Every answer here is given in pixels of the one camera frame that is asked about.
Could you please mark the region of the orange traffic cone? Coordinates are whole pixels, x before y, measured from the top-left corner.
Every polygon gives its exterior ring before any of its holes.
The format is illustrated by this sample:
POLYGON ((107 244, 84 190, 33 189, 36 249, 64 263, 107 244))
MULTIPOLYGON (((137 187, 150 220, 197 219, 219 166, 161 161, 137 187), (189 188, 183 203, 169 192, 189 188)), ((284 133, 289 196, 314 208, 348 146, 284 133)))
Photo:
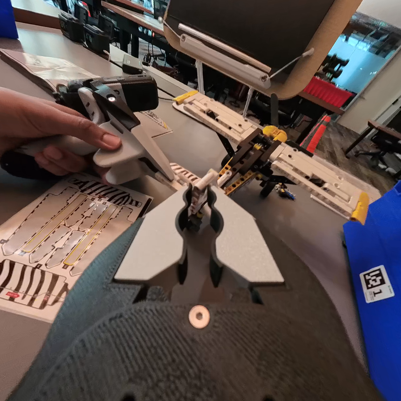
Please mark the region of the orange traffic cone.
POLYGON ((328 123, 331 121, 331 116, 324 115, 319 122, 312 128, 300 146, 310 153, 315 153, 318 143, 326 131, 328 123))

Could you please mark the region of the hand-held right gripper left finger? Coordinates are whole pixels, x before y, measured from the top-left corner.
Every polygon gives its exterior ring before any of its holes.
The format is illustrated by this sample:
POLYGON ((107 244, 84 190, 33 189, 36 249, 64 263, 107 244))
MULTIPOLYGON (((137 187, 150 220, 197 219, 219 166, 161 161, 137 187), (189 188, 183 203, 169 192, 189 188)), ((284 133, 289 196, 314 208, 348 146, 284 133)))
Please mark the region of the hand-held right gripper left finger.
POLYGON ((117 272, 116 282, 144 285, 183 284, 188 272, 184 230, 192 200, 184 186, 143 218, 117 272))

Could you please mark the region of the person's left hand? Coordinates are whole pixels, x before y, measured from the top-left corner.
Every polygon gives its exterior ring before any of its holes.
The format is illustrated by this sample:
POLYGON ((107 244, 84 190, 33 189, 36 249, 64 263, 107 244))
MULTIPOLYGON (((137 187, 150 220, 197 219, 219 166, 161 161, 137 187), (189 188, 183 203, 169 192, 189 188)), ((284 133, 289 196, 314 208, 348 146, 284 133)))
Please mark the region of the person's left hand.
POLYGON ((40 138, 72 136, 106 151, 121 146, 118 137, 73 109, 3 87, 0 95, 1 168, 15 177, 43 180, 78 173, 93 164, 89 155, 79 156, 51 144, 33 158, 15 152, 40 138))

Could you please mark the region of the blue plastic bin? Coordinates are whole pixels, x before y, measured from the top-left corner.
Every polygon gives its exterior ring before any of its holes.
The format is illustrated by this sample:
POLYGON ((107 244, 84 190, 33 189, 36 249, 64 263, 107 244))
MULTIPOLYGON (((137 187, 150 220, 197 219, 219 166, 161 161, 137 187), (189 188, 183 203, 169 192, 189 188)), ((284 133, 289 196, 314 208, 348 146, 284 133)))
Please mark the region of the blue plastic bin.
POLYGON ((371 379, 401 399, 401 182, 373 202, 365 224, 343 225, 371 379))
POLYGON ((0 1, 0 37, 18 39, 18 31, 11 0, 0 1))

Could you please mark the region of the small blue yellow lego pieces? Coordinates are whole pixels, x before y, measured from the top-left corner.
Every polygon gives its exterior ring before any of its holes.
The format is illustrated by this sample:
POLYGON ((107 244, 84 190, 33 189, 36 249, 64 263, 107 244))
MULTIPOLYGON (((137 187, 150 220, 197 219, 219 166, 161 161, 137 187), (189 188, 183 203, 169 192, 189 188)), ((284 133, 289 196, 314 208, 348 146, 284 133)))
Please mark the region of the small blue yellow lego pieces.
POLYGON ((292 201, 296 200, 296 196, 288 190, 288 187, 284 183, 277 183, 274 189, 281 198, 289 199, 292 201))

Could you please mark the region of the red plastic bin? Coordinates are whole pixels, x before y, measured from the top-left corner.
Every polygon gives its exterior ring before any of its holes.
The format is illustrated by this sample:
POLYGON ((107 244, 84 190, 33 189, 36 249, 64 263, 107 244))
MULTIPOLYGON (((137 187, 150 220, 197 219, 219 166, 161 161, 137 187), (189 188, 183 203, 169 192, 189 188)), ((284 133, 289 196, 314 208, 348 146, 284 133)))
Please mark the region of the red plastic bin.
POLYGON ((302 93, 319 98, 338 108, 346 106, 356 95, 318 77, 313 77, 302 93))

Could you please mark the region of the dark wooden desk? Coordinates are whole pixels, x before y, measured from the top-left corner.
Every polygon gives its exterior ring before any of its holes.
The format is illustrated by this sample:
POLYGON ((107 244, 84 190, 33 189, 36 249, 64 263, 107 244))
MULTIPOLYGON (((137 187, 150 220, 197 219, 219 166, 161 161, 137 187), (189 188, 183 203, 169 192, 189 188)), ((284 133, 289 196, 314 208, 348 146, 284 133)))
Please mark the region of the dark wooden desk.
POLYGON ((364 129, 361 134, 359 134, 359 136, 354 140, 353 143, 351 143, 349 145, 348 148, 343 149, 343 153, 344 153, 345 157, 349 158, 349 156, 348 156, 349 152, 352 149, 354 149, 359 143, 361 143, 368 136, 368 134, 371 133, 371 131, 374 131, 374 130, 378 131, 378 133, 384 133, 384 134, 390 135, 399 141, 401 140, 401 134, 398 133, 397 131, 394 131, 393 129, 388 128, 388 127, 384 126, 383 124, 378 123, 374 120, 368 120, 367 128, 364 129))

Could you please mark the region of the black tablet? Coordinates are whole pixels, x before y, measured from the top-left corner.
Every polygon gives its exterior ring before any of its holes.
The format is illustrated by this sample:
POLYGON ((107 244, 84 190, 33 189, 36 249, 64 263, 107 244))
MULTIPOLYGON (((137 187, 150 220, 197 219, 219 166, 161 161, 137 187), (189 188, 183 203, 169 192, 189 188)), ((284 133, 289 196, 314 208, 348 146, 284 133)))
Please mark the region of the black tablet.
POLYGON ((166 22, 180 23, 272 68, 301 56, 332 0, 172 0, 166 22))

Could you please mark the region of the large zebra sticker sheet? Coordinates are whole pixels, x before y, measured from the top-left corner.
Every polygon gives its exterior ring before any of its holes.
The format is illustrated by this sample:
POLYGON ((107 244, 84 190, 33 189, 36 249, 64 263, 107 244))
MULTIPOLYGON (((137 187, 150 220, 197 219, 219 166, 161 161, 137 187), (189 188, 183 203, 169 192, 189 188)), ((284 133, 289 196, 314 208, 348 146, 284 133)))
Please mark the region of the large zebra sticker sheet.
POLYGON ((1 311, 53 322, 88 265, 152 201, 88 174, 56 183, 1 225, 1 311))

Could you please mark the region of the white yellow lego airplane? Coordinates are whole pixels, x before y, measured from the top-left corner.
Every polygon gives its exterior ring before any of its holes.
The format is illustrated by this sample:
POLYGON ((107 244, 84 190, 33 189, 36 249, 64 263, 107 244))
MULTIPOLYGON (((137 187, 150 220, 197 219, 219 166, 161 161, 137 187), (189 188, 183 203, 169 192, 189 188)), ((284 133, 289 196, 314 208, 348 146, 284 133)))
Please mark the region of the white yellow lego airplane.
POLYGON ((266 198, 277 183, 298 185, 313 199, 344 218, 364 224, 370 204, 368 194, 287 139, 275 126, 260 128, 247 117, 191 91, 173 99, 173 107, 217 133, 227 151, 217 186, 231 196, 252 180, 260 181, 266 198))

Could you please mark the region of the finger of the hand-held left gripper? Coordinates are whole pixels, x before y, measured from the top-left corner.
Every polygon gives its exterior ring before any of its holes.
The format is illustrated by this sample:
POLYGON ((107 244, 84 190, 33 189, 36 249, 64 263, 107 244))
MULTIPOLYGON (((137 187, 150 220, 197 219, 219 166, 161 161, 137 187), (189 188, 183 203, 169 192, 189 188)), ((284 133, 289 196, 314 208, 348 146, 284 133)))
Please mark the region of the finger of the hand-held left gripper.
POLYGON ((170 162, 157 143, 144 130, 142 125, 131 129, 131 133, 138 143, 143 147, 142 158, 147 159, 154 170, 162 173, 170 182, 174 180, 174 173, 170 162))

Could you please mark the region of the striped white lego tail piece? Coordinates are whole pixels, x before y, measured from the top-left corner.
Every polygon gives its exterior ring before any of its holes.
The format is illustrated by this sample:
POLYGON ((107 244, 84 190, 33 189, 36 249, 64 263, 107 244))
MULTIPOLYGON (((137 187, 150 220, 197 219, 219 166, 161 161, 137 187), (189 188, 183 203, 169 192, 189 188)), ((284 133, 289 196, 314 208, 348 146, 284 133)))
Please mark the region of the striped white lego tail piece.
POLYGON ((203 178, 199 179, 192 187, 191 204, 188 208, 187 228, 198 232, 204 217, 211 217, 211 208, 207 203, 208 188, 217 185, 218 172, 210 169, 203 178))

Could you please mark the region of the lego instruction booklet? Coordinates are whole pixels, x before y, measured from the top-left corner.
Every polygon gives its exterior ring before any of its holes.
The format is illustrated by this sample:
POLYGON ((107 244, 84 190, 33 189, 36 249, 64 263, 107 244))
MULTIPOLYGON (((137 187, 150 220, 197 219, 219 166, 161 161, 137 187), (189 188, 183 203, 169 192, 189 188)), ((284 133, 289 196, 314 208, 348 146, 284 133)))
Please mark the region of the lego instruction booklet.
POLYGON ((31 82, 52 94, 69 83, 82 83, 99 76, 61 58, 37 56, 8 49, 0 50, 1 59, 31 82))

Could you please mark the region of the black power brick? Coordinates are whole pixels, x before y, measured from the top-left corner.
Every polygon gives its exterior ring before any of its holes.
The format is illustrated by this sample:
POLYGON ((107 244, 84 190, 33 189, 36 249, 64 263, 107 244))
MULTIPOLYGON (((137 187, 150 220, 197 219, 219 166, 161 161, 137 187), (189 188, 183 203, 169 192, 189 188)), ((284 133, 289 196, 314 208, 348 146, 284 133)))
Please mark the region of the black power brick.
POLYGON ((142 62, 129 54, 124 54, 122 60, 122 71, 128 75, 140 75, 143 73, 142 62))

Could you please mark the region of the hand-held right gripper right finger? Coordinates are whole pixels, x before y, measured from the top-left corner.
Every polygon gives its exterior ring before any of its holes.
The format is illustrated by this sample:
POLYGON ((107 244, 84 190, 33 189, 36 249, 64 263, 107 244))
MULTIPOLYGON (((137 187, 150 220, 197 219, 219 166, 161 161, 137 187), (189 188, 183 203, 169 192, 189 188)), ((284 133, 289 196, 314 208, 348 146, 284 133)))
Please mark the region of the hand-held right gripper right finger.
POLYGON ((208 186, 211 209, 210 276, 217 288, 224 276, 232 275, 244 288, 283 285, 285 280, 254 217, 224 192, 208 186))

